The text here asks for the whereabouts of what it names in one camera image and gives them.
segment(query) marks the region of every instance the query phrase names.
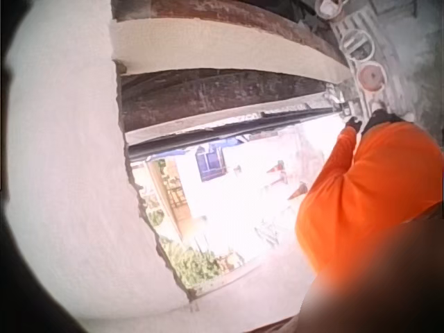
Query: black glove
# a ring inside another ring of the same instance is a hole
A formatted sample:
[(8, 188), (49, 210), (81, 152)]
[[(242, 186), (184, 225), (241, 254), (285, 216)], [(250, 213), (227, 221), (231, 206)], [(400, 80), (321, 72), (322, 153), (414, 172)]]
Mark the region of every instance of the black glove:
[(356, 130), (356, 133), (359, 133), (362, 126), (362, 121), (357, 121), (356, 117), (351, 117), (346, 123), (345, 126), (349, 126), (351, 128), (354, 128)]

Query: orange jacket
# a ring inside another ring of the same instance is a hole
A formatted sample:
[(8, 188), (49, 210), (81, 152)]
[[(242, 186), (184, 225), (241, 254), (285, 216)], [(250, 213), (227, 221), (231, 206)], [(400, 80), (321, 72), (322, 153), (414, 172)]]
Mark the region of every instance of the orange jacket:
[(427, 133), (407, 122), (375, 126), (353, 163), (356, 135), (341, 132), (298, 213), (298, 241), (317, 273), (351, 264), (363, 244), (443, 200), (443, 154)]

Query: green plant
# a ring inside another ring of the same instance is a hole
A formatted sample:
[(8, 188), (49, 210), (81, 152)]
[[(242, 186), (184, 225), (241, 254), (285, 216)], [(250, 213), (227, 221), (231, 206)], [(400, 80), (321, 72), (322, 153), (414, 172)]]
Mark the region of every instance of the green plant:
[(187, 289), (222, 274), (214, 253), (201, 253), (165, 237), (160, 237), (160, 243)]
[(148, 220), (153, 227), (159, 226), (164, 220), (165, 213), (163, 210), (155, 210), (154, 212), (148, 213)]

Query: hand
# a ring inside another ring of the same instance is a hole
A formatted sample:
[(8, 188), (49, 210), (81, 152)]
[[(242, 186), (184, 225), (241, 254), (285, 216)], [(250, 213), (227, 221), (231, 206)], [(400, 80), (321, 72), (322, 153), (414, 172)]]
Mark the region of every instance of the hand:
[(362, 126), (362, 121), (357, 121), (356, 117), (351, 117), (346, 123), (345, 126), (349, 126), (351, 128), (354, 128), (356, 130), (356, 133), (359, 133)]

